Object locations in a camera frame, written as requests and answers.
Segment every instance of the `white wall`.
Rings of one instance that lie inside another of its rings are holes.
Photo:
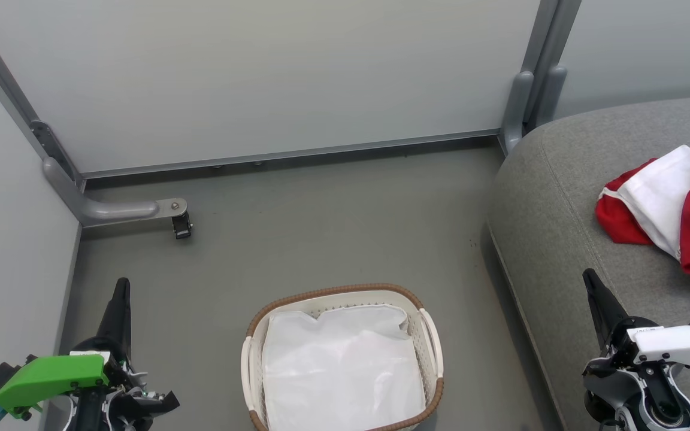
[[[0,0],[81,172],[498,129],[539,0]]]
[[[556,117],[690,96],[690,0],[582,0]]]
[[[41,175],[41,159],[0,103],[0,363],[54,354],[78,223]],[[30,431],[11,417],[0,431]]]

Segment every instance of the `floor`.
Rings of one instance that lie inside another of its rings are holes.
[[[443,400],[419,431],[558,429],[485,231],[498,145],[343,159],[89,191],[183,197],[195,226],[181,241],[169,220],[85,230],[62,349],[93,335],[127,277],[135,366],[181,402],[153,429],[250,431],[239,354],[255,313],[288,295],[385,281],[418,295],[444,348]]]

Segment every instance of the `white basket handle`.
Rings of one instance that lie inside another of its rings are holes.
[[[241,346],[241,387],[244,389],[244,403],[247,404],[249,411],[255,409],[255,404],[252,402],[252,388],[249,384],[249,350],[251,345],[252,337],[247,336],[244,345]]]
[[[422,321],[425,322],[425,325],[430,333],[430,341],[433,346],[433,354],[435,354],[435,367],[436,371],[438,371],[438,377],[443,377],[443,350],[441,350],[441,341],[440,338],[438,338],[438,330],[435,329],[435,324],[433,323],[432,317],[430,317],[430,314],[425,311],[424,308],[419,309],[419,315],[422,316]]]

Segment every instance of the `brown woven basket rim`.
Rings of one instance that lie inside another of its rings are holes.
[[[397,284],[370,283],[330,287],[329,289],[320,289],[317,291],[307,292],[304,294],[288,296],[286,298],[273,301],[268,305],[263,306],[263,309],[260,310],[257,314],[255,314],[255,318],[253,318],[252,322],[249,324],[247,336],[254,336],[255,330],[257,329],[257,325],[260,324],[260,321],[263,319],[263,317],[265,317],[274,309],[279,308],[280,306],[289,305],[290,303],[300,302],[307,299],[320,298],[322,296],[337,295],[341,293],[350,292],[369,291],[391,291],[399,293],[408,298],[408,300],[410,300],[411,303],[413,303],[413,305],[416,306],[418,310],[420,308],[424,308],[424,306],[422,306],[422,302],[419,300],[419,298],[416,297],[416,295],[414,295],[409,289],[398,286]],[[422,421],[428,419],[430,415],[432,415],[433,412],[435,412],[435,409],[438,408],[438,404],[441,403],[441,395],[443,395],[443,377],[439,377],[435,381],[435,393],[433,393],[433,398],[430,400],[430,404],[428,404],[428,406],[425,407],[424,410],[422,410],[421,414],[416,415],[415,417],[412,417],[407,420],[402,420],[401,422],[391,423],[391,425],[380,426],[379,428],[369,429],[367,431],[398,431],[399,429],[404,429],[408,428],[409,426],[417,425]],[[252,424],[255,425],[255,428],[257,428],[258,431],[268,431],[268,428],[260,420],[260,415],[258,415],[257,411],[249,410],[249,419],[252,420]]]
[[[255,330],[257,329],[257,325],[260,324],[260,321],[263,319],[263,317],[265,317],[271,311],[276,310],[276,308],[279,308],[280,306],[290,305],[290,303],[300,302],[300,301],[304,301],[307,299],[320,298],[322,296],[337,295],[337,294],[341,294],[341,293],[350,293],[350,292],[369,292],[369,291],[391,291],[391,292],[395,292],[395,293],[398,293],[398,294],[405,296],[408,300],[411,301],[411,303],[413,303],[414,306],[416,306],[416,308],[418,310],[420,308],[424,308],[424,306],[422,306],[422,302],[420,302],[419,298],[417,298],[416,295],[414,295],[409,289],[406,289],[405,287],[398,286],[397,284],[371,283],[371,284],[349,284],[348,286],[329,287],[328,289],[320,289],[317,291],[302,293],[299,295],[288,296],[286,298],[282,298],[282,299],[273,301],[273,302],[269,303],[268,305],[263,306],[262,310],[260,310],[257,314],[255,314],[255,318],[253,318],[252,322],[249,324],[249,329],[247,329],[247,336],[254,336]]]

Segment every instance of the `fabric upholstery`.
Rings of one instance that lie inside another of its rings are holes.
[[[597,429],[581,373],[599,354],[582,281],[595,268],[628,313],[690,324],[690,275],[649,245],[615,244],[594,208],[603,185],[690,146],[690,99],[567,117],[526,135],[504,161],[488,214],[518,308],[569,431]],[[679,377],[690,396],[690,371]]]

